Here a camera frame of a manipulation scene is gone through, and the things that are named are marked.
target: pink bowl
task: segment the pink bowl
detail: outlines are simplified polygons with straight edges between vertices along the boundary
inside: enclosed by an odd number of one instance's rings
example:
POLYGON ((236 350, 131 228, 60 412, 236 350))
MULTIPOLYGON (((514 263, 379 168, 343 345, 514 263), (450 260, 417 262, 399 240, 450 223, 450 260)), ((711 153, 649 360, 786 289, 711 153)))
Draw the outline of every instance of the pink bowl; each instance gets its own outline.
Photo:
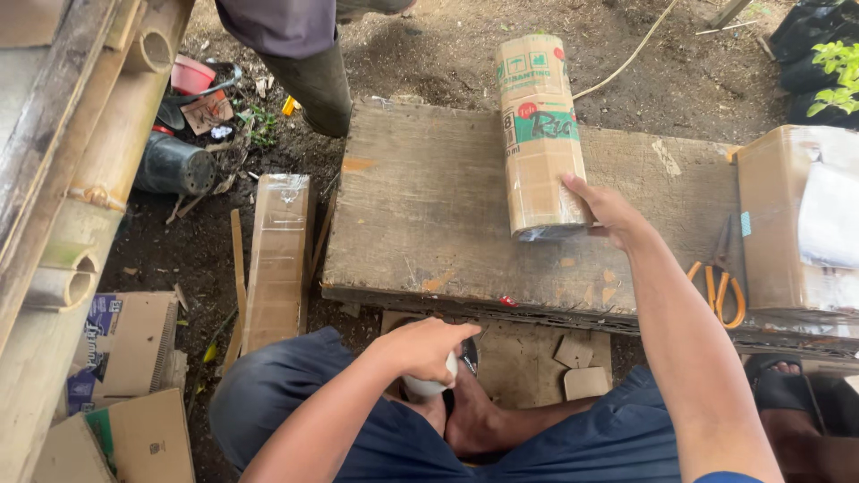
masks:
POLYGON ((170 85, 184 95, 199 94, 215 79, 215 71, 192 58, 177 55, 170 74, 170 85))

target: wooden table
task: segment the wooden table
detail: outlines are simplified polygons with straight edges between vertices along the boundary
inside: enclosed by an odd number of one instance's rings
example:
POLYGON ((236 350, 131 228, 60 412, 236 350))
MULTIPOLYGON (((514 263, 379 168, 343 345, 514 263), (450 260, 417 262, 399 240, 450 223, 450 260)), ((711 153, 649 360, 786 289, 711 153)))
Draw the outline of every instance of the wooden table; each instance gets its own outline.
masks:
MULTIPOLYGON (((359 100, 323 296, 637 333, 630 268, 606 238, 511 240, 500 126, 497 112, 359 100), (510 307, 506 297, 517 305, 510 307)), ((734 214, 728 269, 745 290, 731 164, 737 146, 587 126, 580 134, 588 180, 618 189, 685 269, 710 259, 725 219, 734 214)), ((859 340, 851 336, 859 334, 831 332, 749 315, 731 334, 738 345, 852 358, 859 340)))

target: orange scissors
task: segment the orange scissors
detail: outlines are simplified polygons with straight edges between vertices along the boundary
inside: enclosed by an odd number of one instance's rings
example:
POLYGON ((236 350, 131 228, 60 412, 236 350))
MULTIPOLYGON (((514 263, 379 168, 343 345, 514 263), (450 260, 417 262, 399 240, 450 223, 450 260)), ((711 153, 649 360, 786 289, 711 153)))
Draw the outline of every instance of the orange scissors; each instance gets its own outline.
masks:
MULTIPOLYGON (((731 241, 731 216, 728 215, 728 220, 725 222, 725 225, 722 227, 722 233, 719 235, 719 244, 716 245, 716 251, 713 253, 713 261, 710 262, 710 265, 704 267, 704 277, 707 280, 707 303, 710 304, 710 310, 713 310, 716 313, 716 316, 719 317, 719 322, 722 323, 725 328, 734 328, 739 326, 743 322, 743 318, 746 316, 746 299, 743 297, 743 292, 740 289, 740 283, 737 282, 737 278, 731 278, 731 274, 728 273, 728 269, 725 267, 725 260, 728 259, 728 244, 731 241), (716 285, 714 284, 714 272, 716 275, 721 274, 719 279, 719 288, 716 290, 716 285), (731 281, 731 288, 734 289, 734 297, 737 299, 737 315, 734 319, 726 323, 722 318, 722 305, 725 303, 725 292, 728 291, 728 279, 731 281)), ((695 278, 695 274, 698 273, 698 269, 701 268, 702 263, 700 261, 696 261, 692 268, 689 269, 689 272, 686 273, 686 277, 691 281, 695 278)))

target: hand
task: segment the hand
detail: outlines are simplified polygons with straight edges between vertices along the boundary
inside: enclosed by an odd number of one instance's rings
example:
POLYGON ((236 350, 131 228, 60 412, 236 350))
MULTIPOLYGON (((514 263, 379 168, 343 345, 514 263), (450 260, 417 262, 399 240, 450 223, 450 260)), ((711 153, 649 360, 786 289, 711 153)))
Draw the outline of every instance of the hand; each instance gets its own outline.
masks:
POLYGON ((381 336, 370 344, 367 352, 392 365, 396 376, 408 374, 422 381, 438 381, 452 387, 454 375, 445 365, 448 354, 457 352, 460 342, 477 333, 480 333, 480 326, 455 326, 430 317, 381 336))
MULTIPOLYGON (((633 208, 620 193, 605 186, 588 186, 588 183, 572 173, 561 176, 564 184, 575 194, 582 197, 597 220, 602 223, 602 231, 607 231, 614 246, 627 251, 630 238, 641 229, 650 226, 641 213, 633 208)), ((600 229, 594 230, 597 235, 600 229)))

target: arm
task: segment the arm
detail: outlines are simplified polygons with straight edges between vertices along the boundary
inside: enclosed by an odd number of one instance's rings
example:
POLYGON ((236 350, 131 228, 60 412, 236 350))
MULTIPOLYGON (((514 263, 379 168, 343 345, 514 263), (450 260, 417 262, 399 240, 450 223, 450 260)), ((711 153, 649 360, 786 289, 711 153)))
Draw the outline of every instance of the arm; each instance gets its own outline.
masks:
POLYGON ((304 401, 247 466, 242 483, 332 481, 382 392, 409 374, 453 387, 448 354, 480 327, 439 319, 413 322, 372 344, 304 401))
POLYGON ((677 433, 683 481, 715 471, 783 481, 737 352, 659 233, 613 190, 575 176, 564 183, 629 258, 644 352, 677 433))

